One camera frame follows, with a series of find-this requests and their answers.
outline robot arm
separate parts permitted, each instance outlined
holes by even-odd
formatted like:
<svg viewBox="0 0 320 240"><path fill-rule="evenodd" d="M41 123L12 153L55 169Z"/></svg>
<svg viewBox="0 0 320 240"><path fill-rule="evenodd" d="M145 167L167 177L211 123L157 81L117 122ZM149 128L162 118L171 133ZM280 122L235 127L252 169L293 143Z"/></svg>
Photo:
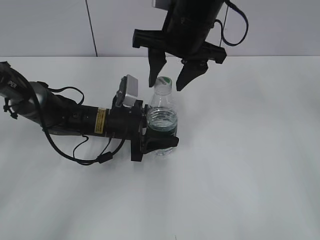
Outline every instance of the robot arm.
<svg viewBox="0 0 320 240"><path fill-rule="evenodd" d="M225 39L223 24L216 19L223 3L239 13L246 22L245 34L238 43L230 43ZM229 0L153 0L152 5L167 10L162 29L136 29L133 35L134 48L148 48L149 87L155 84L158 74L167 62L165 53L181 58L184 64L176 81L178 91L206 73L208 60L222 64L227 57L225 49L205 41L216 22L221 26L222 40L229 46L242 43L248 33L246 15Z"/></svg>
<svg viewBox="0 0 320 240"><path fill-rule="evenodd" d="M20 115L39 124L51 146L64 158L86 166L102 164L113 158L125 140L130 140L131 160L141 162L143 154L178 145L177 137L159 134L147 127L147 105L143 107L143 101L137 100L138 80L133 76L122 78L111 109L82 105L84 98L76 103L54 94L65 89L82 93L75 87L51 89L45 82L29 82L9 63L0 62L0 96L5 99L4 111L14 119ZM51 135L86 138L88 135L122 141L114 151L102 152L96 159L83 160L62 152Z"/></svg>

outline bottle cap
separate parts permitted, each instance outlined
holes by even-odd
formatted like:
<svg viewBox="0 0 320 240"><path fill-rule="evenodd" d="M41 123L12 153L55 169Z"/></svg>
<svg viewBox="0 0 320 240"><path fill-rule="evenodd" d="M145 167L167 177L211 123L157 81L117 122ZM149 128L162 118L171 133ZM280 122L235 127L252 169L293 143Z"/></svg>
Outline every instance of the bottle cap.
<svg viewBox="0 0 320 240"><path fill-rule="evenodd" d="M172 80L166 76L160 76L155 80L154 92L165 96L172 92Z"/></svg>

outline white table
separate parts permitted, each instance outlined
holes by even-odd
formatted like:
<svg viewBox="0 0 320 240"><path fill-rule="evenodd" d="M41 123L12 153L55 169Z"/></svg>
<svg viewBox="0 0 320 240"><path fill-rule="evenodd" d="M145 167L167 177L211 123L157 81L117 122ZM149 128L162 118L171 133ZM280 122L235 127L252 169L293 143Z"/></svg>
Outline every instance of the white table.
<svg viewBox="0 0 320 240"><path fill-rule="evenodd" d="M1 60L29 81L81 89L90 106L110 108L126 74L139 99L153 94L143 57ZM181 68L169 58L161 75L175 82ZM78 165L37 124L0 113L0 239L320 239L320 57L229 57L175 97L179 146L142 163L127 142L110 162ZM83 140L53 138L68 154ZM92 137L76 155L106 143Z"/></svg>

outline white wall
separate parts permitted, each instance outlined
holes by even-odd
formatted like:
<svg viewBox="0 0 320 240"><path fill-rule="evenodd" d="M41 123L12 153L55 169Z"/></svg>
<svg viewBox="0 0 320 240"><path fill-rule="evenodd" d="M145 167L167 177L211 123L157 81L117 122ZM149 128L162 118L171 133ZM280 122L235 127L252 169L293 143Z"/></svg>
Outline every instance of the white wall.
<svg viewBox="0 0 320 240"><path fill-rule="evenodd" d="M319 0L232 0L248 16L245 42L229 56L320 55ZM151 0L88 0L99 56L146 56L132 48L134 29L162 27L166 12ZM226 7L218 16L222 21ZM228 11L225 36L236 42L245 25ZM207 39L219 44L217 25ZM0 56L94 56L85 0L1 0Z"/></svg>
<svg viewBox="0 0 320 240"><path fill-rule="evenodd" d="M0 0L0 56L95 56L85 0Z"/></svg>

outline clear plastic bottle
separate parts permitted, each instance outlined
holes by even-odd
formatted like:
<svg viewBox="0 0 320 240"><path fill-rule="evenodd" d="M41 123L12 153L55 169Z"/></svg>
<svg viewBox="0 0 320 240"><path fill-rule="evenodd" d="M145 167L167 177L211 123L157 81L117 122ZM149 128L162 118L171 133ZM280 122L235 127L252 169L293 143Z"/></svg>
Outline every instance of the clear plastic bottle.
<svg viewBox="0 0 320 240"><path fill-rule="evenodd" d="M165 76L160 76L154 84L154 94L149 102L146 114L148 128L154 131L176 136L178 117L177 106L172 97L172 80ZM172 147L155 151L158 156L168 155Z"/></svg>

